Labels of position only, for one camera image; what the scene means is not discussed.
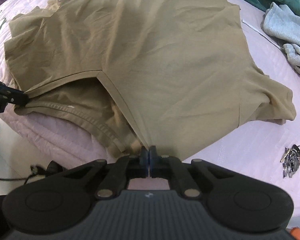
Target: black cable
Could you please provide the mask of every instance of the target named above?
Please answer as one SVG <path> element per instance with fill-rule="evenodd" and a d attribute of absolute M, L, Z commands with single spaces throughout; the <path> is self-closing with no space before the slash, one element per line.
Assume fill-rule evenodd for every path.
<path fill-rule="evenodd" d="M 26 177 L 26 178 L 15 178 L 15 179 L 6 179 L 6 178 L 0 178 L 0 181 L 20 181 L 20 180 L 24 180 L 24 185 L 27 184 L 28 180 L 35 177 L 35 176 L 38 176 L 38 175 L 45 175 L 46 174 L 46 170 L 44 168 L 42 168 L 41 166 L 39 165 L 31 165 L 30 166 L 30 169 L 31 169 L 31 174 Z"/>
<path fill-rule="evenodd" d="M 18 181 L 18 180 L 26 180 L 27 178 L 15 178 L 15 179 L 4 179 L 0 178 L 0 181 Z"/>

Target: khaki t-shirt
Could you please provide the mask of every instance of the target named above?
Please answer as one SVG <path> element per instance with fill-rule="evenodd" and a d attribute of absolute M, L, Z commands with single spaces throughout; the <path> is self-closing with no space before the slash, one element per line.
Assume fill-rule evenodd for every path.
<path fill-rule="evenodd" d="M 71 93 L 65 84 L 97 78 L 131 134 L 127 126 L 107 125 L 104 97 L 93 96 L 101 88 L 82 82 L 90 110 L 80 111 L 124 142 L 114 148 L 133 152 L 137 140 L 181 159 L 247 121 L 293 120 L 292 91 L 256 67 L 239 10 L 227 0 L 53 0 L 19 15 L 10 22 L 6 60 L 32 101 L 16 112 L 40 112 L 44 101 L 44 113 L 58 116 L 55 94 Z M 80 104 L 80 97 L 63 96 L 62 111 Z M 82 115 L 71 121 L 80 125 Z M 111 144 L 102 130 L 87 130 Z"/>

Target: keys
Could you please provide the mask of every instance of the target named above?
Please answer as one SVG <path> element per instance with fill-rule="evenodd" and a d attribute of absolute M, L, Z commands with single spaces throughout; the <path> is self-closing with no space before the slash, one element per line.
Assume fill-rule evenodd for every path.
<path fill-rule="evenodd" d="M 284 154 L 280 160 L 283 167 L 283 178 L 289 176 L 292 178 L 300 167 L 300 145 L 293 145 L 291 149 L 285 148 Z"/>

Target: metal pin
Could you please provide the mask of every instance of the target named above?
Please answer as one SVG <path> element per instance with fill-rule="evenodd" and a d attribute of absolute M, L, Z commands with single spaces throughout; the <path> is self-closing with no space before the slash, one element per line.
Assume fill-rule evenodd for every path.
<path fill-rule="evenodd" d="M 189 188 L 187 190 L 184 191 L 184 194 L 187 197 L 198 197 L 200 195 L 200 191 L 198 191 L 195 188 Z"/>
<path fill-rule="evenodd" d="M 101 189 L 97 192 L 97 196 L 101 198 L 111 197 L 113 194 L 112 190 L 109 189 Z"/>
<path fill-rule="evenodd" d="M 289 148 L 285 148 L 285 152 L 282 155 L 282 158 L 280 160 L 281 163 L 284 161 L 284 159 L 288 156 L 289 153 L 290 153 L 290 149 Z"/>

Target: logo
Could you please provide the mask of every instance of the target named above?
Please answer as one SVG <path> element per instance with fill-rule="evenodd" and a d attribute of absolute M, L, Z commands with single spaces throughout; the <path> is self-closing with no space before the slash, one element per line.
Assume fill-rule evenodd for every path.
<path fill-rule="evenodd" d="M 147 198 L 152 198 L 154 195 L 151 192 L 148 192 L 147 194 L 145 194 L 145 197 Z"/>

